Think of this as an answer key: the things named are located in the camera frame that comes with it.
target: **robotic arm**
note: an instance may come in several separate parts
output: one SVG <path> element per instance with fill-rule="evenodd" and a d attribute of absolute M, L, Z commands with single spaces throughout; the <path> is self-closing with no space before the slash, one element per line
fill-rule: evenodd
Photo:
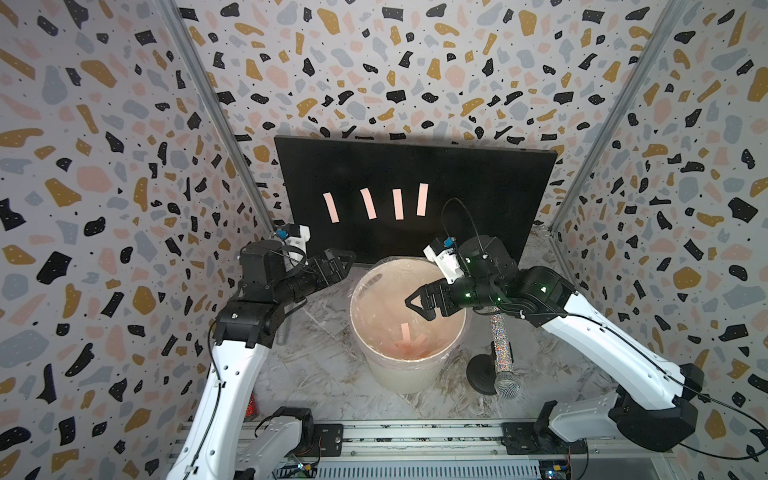
<path fill-rule="evenodd" d="M 459 248 L 452 238 L 444 243 L 435 239 L 425 254 L 446 278 L 421 286 L 406 299 L 407 307 L 423 318 L 434 319 L 435 309 L 449 316 L 466 307 L 496 307 L 570 343 L 619 383 L 599 399 L 547 402 L 542 414 L 548 416 L 549 432 L 566 442 L 621 434 L 657 452 L 694 432 L 698 412 L 689 401 L 701 391 L 701 370 L 651 352 L 555 271 L 544 266 L 520 270 L 502 242 L 486 235 Z M 420 306 L 413 303 L 417 297 Z"/>

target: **black screen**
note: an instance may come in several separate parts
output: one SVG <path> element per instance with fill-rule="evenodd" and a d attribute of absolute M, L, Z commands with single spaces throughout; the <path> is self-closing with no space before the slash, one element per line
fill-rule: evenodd
<path fill-rule="evenodd" d="M 384 257 L 423 257 L 435 237 L 445 237 L 443 204 L 460 198 L 480 234 L 499 237 L 519 261 L 550 173 L 554 151 L 478 149 L 413 144 L 275 137 L 293 222 L 307 225 L 307 255 L 336 247 L 352 250 L 359 263 Z M 429 184 L 426 215 L 416 216 L 419 184 Z M 371 193 L 376 219 L 369 220 L 360 190 Z M 404 220 L 395 220 L 392 189 L 402 192 Z M 331 223 L 323 194 L 339 215 Z M 445 226 L 459 243 L 474 236 L 466 212 L 451 202 Z"/>

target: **trash can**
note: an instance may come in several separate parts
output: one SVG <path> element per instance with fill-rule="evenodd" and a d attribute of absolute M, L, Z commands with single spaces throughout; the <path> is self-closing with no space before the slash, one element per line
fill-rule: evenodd
<path fill-rule="evenodd" d="M 393 392 L 429 387 L 461 341 L 465 309 L 449 317 L 436 310 L 429 322 L 406 306 L 411 293 L 441 278 L 434 263 L 396 257 L 377 263 L 353 290 L 349 311 L 355 337 L 374 378 Z"/>

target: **pink strip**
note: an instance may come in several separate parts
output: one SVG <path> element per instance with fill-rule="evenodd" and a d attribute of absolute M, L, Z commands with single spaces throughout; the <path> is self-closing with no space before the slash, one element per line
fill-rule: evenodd
<path fill-rule="evenodd" d="M 336 213 L 336 204 L 333 203 L 333 195 L 329 193 L 323 194 L 323 198 L 326 199 L 326 206 L 328 207 L 328 214 L 331 216 L 331 223 L 339 222 L 339 214 Z"/>
<path fill-rule="evenodd" d="M 416 205 L 416 215 L 424 217 L 427 214 L 427 190 L 429 184 L 419 184 L 419 203 Z"/>
<path fill-rule="evenodd" d="M 405 217 L 402 214 L 402 195 L 399 188 L 392 190 L 392 199 L 395 201 L 395 220 L 403 220 Z"/>
<path fill-rule="evenodd" d="M 371 192 L 367 188 L 363 188 L 360 193 L 362 194 L 362 201 L 366 202 L 366 210 L 368 211 L 368 220 L 376 218 L 376 209 L 373 208 L 373 199 L 371 198 Z"/>

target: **terrazzo wallpaper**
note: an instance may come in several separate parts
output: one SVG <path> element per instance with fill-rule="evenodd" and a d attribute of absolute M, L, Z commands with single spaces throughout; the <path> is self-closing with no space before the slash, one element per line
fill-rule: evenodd
<path fill-rule="evenodd" d="M 260 226 L 151 3 L 0 15 L 0 478 L 160 478 Z"/>
<path fill-rule="evenodd" d="M 291 216 L 276 134 L 555 149 L 536 220 L 549 223 L 666 5 L 177 3 L 278 224 Z"/>
<path fill-rule="evenodd" d="M 690 2 L 557 232 L 583 291 L 705 391 L 768 423 L 768 3 Z M 768 433 L 695 401 L 686 443 L 754 455 Z M 690 478 L 768 478 L 768 462 L 678 447 Z"/>

